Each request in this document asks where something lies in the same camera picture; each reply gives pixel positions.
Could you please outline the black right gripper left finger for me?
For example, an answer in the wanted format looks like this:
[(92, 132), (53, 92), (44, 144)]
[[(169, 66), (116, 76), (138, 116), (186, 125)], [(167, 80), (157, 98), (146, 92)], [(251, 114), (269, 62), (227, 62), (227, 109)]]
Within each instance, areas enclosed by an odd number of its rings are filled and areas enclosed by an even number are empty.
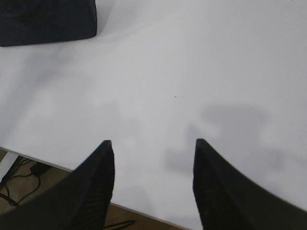
[(103, 141), (70, 175), (0, 216), (2, 230), (102, 230), (115, 181), (112, 143)]

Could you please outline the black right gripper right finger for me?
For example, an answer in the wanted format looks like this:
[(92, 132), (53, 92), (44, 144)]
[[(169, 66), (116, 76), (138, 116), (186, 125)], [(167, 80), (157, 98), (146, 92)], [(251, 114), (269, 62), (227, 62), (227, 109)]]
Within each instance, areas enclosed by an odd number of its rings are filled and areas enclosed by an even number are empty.
[(306, 211), (263, 189), (197, 139), (193, 193), (205, 230), (305, 230)]

